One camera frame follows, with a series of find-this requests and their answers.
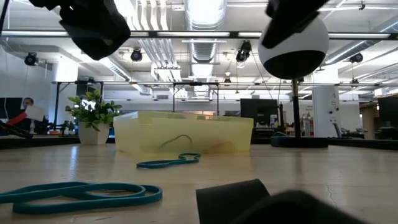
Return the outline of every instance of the yellow plastic bin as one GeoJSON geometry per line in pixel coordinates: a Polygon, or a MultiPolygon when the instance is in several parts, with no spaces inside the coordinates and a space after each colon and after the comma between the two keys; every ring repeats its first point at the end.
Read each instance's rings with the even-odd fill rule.
{"type": "Polygon", "coordinates": [[[253,120],[138,111],[114,118],[116,149],[131,154],[248,151],[253,120]]]}

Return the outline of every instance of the table surface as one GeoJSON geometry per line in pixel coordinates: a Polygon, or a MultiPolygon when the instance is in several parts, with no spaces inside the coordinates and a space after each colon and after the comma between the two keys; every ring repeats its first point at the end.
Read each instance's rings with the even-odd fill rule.
{"type": "Polygon", "coordinates": [[[137,159],[115,145],[51,146],[0,151],[0,191],[64,181],[158,185],[161,202],[140,207],[19,215],[0,205],[0,223],[199,223],[195,189],[260,179],[271,194],[302,189],[371,223],[398,223],[398,153],[330,146],[277,149],[252,146],[250,154],[203,156],[199,164],[136,170],[137,159]]]}

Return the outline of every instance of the teal elastic strap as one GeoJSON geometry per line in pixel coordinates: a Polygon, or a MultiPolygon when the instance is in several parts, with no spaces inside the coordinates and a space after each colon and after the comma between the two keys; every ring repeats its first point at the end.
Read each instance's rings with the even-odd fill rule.
{"type": "Polygon", "coordinates": [[[51,214],[91,210],[99,208],[117,208],[145,205],[162,199],[162,189],[152,185],[124,183],[91,184],[86,182],[64,182],[23,187],[0,194],[0,203],[13,203],[13,212],[23,214],[51,214]],[[123,196],[106,196],[87,193],[94,190],[126,190],[134,192],[123,196]],[[69,197],[79,202],[56,203],[50,205],[32,205],[26,202],[51,197],[69,197]]]}
{"type": "Polygon", "coordinates": [[[199,162],[199,153],[183,153],[178,155],[178,159],[174,160],[161,160],[161,161],[148,161],[148,162],[140,162],[137,164],[138,169],[159,169],[165,168],[172,165],[179,164],[192,164],[199,162]],[[187,159],[185,156],[193,156],[193,159],[187,159]]]}

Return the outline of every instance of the black and white ball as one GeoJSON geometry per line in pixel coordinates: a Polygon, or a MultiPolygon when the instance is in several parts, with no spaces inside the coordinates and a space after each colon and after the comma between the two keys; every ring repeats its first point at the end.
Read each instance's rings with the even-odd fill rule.
{"type": "Polygon", "coordinates": [[[277,78],[290,80],[311,74],[321,65],[329,49],[328,29],[319,18],[273,49],[261,44],[266,30],[260,37],[259,57],[264,68],[277,78]]]}

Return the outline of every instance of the black stand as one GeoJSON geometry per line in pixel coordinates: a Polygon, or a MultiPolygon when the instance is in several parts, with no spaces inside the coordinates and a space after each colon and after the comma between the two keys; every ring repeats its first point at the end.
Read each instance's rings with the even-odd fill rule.
{"type": "Polygon", "coordinates": [[[271,137],[271,146],[274,147],[295,147],[295,148],[324,148],[328,147],[327,138],[301,138],[300,110],[299,110],[299,85],[297,79],[292,80],[293,88],[293,115],[294,135],[271,137]]]}

